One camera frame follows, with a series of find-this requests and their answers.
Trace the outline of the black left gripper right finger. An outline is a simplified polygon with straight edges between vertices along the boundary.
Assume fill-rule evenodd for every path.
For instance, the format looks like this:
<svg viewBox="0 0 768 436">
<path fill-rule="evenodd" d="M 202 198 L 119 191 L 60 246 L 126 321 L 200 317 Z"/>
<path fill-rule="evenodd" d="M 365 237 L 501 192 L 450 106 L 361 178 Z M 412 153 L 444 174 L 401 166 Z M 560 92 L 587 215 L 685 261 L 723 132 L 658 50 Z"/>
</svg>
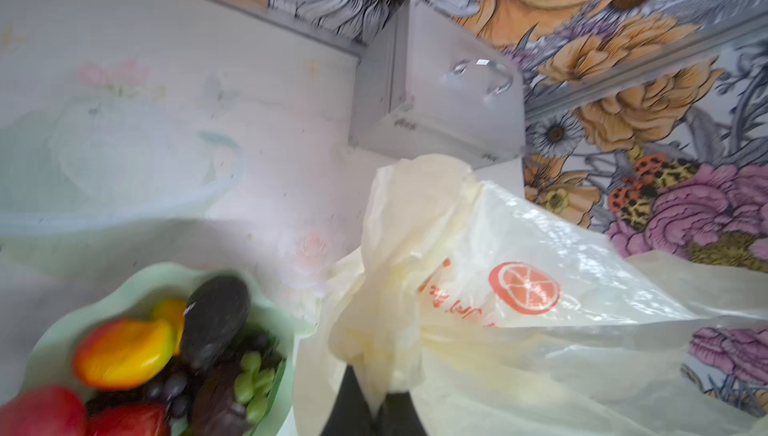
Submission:
<svg viewBox="0 0 768 436">
<path fill-rule="evenodd" d="M 379 436 L 427 436 L 409 392 L 388 394 L 376 423 Z"/>
</svg>

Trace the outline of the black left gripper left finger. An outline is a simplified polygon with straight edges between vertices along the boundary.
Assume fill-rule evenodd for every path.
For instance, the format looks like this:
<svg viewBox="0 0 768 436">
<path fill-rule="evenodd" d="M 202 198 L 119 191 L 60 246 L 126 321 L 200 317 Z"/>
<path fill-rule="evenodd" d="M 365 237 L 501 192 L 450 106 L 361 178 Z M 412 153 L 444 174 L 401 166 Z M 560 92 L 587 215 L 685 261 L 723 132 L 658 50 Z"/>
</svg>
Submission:
<svg viewBox="0 0 768 436">
<path fill-rule="evenodd" d="M 347 366 L 334 406 L 320 435 L 373 436 L 374 434 L 374 418 L 353 367 Z"/>
</svg>

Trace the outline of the cream translucent plastic bag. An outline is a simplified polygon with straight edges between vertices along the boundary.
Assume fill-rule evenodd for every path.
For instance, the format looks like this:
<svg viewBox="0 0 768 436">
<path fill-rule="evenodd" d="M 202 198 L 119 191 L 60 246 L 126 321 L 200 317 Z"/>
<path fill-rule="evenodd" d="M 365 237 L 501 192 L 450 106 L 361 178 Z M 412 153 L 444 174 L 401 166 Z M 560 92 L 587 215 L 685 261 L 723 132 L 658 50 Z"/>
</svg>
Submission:
<svg viewBox="0 0 768 436">
<path fill-rule="evenodd" d="M 295 417 L 409 396 L 430 435 L 763 435 L 767 276 L 625 257 L 467 164 L 373 179 L 357 249 L 299 349 Z"/>
</svg>

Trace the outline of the light green wavy plate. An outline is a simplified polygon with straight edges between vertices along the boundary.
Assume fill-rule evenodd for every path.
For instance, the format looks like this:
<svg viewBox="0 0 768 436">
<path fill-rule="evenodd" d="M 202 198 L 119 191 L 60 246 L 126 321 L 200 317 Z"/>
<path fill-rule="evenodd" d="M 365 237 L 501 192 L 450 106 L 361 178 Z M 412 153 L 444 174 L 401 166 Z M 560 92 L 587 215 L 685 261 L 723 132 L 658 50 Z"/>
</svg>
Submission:
<svg viewBox="0 0 768 436">
<path fill-rule="evenodd" d="M 144 317 L 155 302 L 168 297 L 187 298 L 206 280 L 225 273 L 224 270 L 206 272 L 191 269 L 171 262 L 157 263 L 138 271 L 111 294 L 62 316 L 43 333 L 28 357 L 19 391 L 23 393 L 42 386 L 58 385 L 70 388 L 82 398 L 92 395 L 94 390 L 78 381 L 71 369 L 74 347 L 88 332 L 121 317 Z M 287 359 L 270 412 L 255 433 L 295 435 L 297 429 L 292 409 L 296 340 L 294 320 L 264 295 L 254 276 L 238 270 L 230 273 L 242 278 L 248 286 L 252 305 L 248 325 L 265 329 L 276 336 L 279 340 L 278 351 Z"/>
</svg>

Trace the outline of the red yellow apple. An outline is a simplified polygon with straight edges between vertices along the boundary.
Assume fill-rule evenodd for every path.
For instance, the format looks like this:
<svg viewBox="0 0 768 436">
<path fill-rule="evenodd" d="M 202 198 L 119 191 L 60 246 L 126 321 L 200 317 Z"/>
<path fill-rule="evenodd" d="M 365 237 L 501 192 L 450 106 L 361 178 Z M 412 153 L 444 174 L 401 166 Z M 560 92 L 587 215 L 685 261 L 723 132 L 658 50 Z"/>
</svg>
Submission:
<svg viewBox="0 0 768 436">
<path fill-rule="evenodd" d="M 85 435 L 84 403 L 71 390 L 47 386 L 25 392 L 1 406 L 2 435 Z"/>
</svg>

